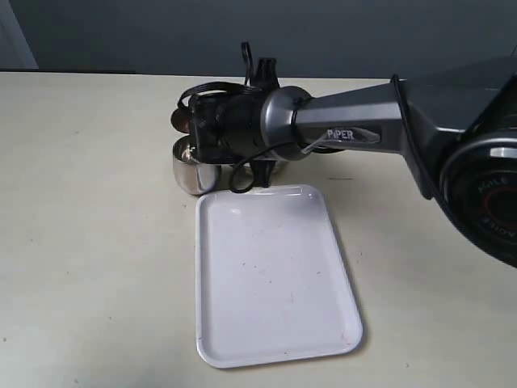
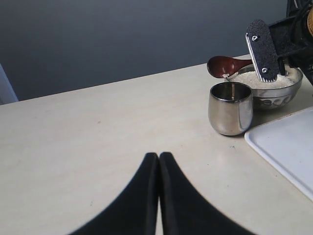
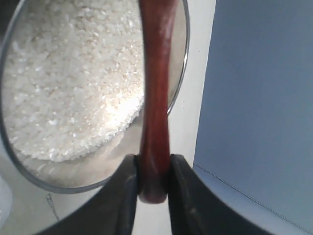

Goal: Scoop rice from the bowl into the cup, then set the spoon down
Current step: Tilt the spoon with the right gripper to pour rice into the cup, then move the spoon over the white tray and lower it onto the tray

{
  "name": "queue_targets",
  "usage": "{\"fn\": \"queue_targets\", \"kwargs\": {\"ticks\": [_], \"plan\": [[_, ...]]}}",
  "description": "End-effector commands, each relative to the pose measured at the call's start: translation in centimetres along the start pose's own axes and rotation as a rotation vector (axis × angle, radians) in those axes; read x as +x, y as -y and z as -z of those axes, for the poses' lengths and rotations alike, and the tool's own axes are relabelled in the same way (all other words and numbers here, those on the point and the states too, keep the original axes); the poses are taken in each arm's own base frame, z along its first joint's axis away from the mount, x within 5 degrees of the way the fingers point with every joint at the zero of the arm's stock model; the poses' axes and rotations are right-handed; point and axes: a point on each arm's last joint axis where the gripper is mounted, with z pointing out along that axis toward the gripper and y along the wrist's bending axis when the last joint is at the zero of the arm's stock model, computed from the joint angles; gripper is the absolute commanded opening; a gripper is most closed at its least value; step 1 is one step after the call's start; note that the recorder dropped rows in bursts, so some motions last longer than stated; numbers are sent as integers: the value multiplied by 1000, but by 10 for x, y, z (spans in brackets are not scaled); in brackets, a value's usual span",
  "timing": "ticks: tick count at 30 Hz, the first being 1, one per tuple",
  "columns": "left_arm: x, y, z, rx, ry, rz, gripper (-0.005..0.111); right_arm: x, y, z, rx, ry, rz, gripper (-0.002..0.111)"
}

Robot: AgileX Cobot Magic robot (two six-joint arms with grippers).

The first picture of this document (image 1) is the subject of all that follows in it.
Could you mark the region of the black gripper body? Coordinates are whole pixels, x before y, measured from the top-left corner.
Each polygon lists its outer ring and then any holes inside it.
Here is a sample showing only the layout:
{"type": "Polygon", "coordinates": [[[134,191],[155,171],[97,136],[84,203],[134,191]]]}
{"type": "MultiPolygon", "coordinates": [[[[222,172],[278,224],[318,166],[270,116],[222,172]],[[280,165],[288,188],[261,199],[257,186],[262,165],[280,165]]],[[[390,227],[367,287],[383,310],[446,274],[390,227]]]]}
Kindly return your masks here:
{"type": "Polygon", "coordinates": [[[188,90],[189,137],[199,162],[238,162],[264,151],[260,129],[269,90],[256,86],[194,86],[188,90]]]}

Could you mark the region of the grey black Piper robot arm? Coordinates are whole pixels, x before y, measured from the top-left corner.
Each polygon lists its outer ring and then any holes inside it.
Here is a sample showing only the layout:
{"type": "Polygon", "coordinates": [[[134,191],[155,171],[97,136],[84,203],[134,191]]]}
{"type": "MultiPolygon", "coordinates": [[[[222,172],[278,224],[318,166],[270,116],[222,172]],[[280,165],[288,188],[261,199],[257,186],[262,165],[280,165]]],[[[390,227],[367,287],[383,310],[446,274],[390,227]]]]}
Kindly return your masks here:
{"type": "Polygon", "coordinates": [[[184,91],[192,154],[203,164],[249,165],[268,187],[277,162],[362,150],[401,155],[422,196],[476,247],[516,264],[516,60],[314,97],[281,86],[273,60],[245,84],[184,91]]]}

